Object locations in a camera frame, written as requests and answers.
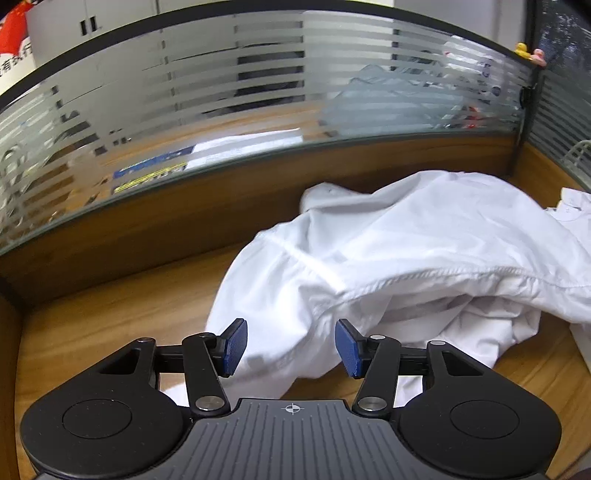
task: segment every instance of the ribbed gray surface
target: ribbed gray surface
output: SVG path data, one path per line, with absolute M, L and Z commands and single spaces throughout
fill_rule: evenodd
M 451 480 L 420 462 L 388 422 L 352 414 L 342 400 L 242 400 L 200 420 L 170 458 L 134 480 Z M 544 480 L 536 475 L 530 480 Z M 41 475 L 38 480 L 51 480 Z
M 122 192 L 262 151 L 418 132 L 514 135 L 530 73 L 443 31 L 345 12 L 153 31 L 72 64 L 0 114 L 0 249 Z M 246 136 L 260 132 L 269 134 Z
M 577 142 L 591 139 L 591 95 L 553 72 L 544 72 L 540 81 L 528 140 L 591 188 L 591 155 L 584 153 L 577 162 L 565 157 Z

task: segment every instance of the white cabinet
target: white cabinet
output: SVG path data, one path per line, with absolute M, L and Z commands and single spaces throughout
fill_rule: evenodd
M 69 65 L 43 83 L 50 83 L 50 87 L 57 90 L 56 100 L 60 99 L 64 105 L 101 85 L 96 61 L 92 57 Z
M 130 38 L 94 55 L 102 85 L 136 82 L 149 75 L 145 70 L 163 63 L 162 35 L 159 31 Z
M 204 5 L 219 2 L 219 0 L 159 0 L 160 13 L 171 12 L 181 8 L 192 7 L 193 5 Z
M 90 34 L 97 36 L 156 15 L 155 0 L 85 0 Z
M 396 0 L 398 8 L 465 28 L 510 50 L 525 37 L 526 6 L 526 0 Z
M 84 0 L 45 0 L 27 12 L 27 28 L 37 66 L 90 38 Z
M 27 12 L 37 66 L 97 35 L 156 13 L 156 0 L 44 0 Z

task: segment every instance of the cabinet door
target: cabinet door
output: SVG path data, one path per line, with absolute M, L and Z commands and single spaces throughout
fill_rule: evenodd
M 146 70 L 163 63 L 162 35 L 159 31 L 130 38 L 97 52 L 101 84 L 138 82 L 150 75 Z
M 41 66 L 90 38 L 84 0 L 45 0 L 27 12 L 35 63 Z
M 90 33 L 96 36 L 155 15 L 156 1 L 86 0 L 86 13 Z
M 160 13 L 171 12 L 193 5 L 204 5 L 219 2 L 219 0 L 160 0 Z
M 65 105 L 101 85 L 96 63 L 96 54 L 85 57 L 50 76 L 44 83 L 57 90 L 55 100 L 59 99 Z

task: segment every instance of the metal pivot screw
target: metal pivot screw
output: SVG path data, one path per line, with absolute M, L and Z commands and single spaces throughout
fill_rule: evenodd
M 219 410 L 225 404 L 226 402 L 224 402 L 223 398 L 217 397 L 215 395 L 206 395 L 204 397 L 198 398 L 195 401 L 195 406 L 199 410 L 203 411 Z
M 386 408 L 388 405 L 383 398 L 379 397 L 364 397 L 357 402 L 361 410 L 365 411 L 379 411 Z
M 203 342 L 207 348 L 214 348 L 216 346 L 217 337 L 214 333 L 203 332 L 198 333 L 197 336 L 203 339 Z

